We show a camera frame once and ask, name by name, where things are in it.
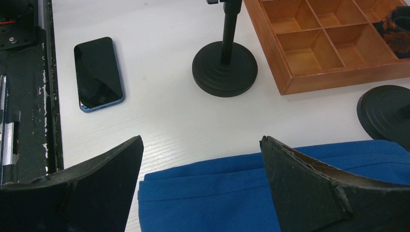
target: tray compartment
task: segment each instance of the tray compartment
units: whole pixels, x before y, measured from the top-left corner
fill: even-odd
[[[343,67],[321,29],[278,34],[278,38],[294,74]]]
[[[396,60],[370,24],[326,29],[346,66]]]
[[[356,0],[356,3],[370,22],[380,22],[391,9],[405,5],[400,0]]]
[[[306,0],[265,0],[262,4],[275,33],[321,27]]]
[[[308,0],[324,27],[367,22],[353,0]]]

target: smartphone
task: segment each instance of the smartphone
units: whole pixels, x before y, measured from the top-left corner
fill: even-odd
[[[74,47],[80,109],[86,113],[124,101],[113,40],[109,37]]]

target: red wire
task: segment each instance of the red wire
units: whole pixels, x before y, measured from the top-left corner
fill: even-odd
[[[0,26],[7,25],[7,24],[13,24],[13,23],[15,23],[15,21],[12,21],[12,20],[7,21],[7,22],[1,22]]]

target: patterned fabric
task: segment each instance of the patterned fabric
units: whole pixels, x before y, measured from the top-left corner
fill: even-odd
[[[410,58],[410,6],[393,9],[376,29],[398,58]]]

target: black metal pole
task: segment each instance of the black metal pole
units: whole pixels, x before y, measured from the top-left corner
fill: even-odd
[[[236,19],[241,12],[242,0],[227,0],[224,5],[225,22],[223,25],[222,52],[220,61],[222,64],[231,63],[232,47],[234,45]]]
[[[232,46],[234,45],[234,36],[236,28],[236,19],[237,15],[225,15],[222,39],[222,55],[220,58],[221,63],[225,65],[231,63]]]

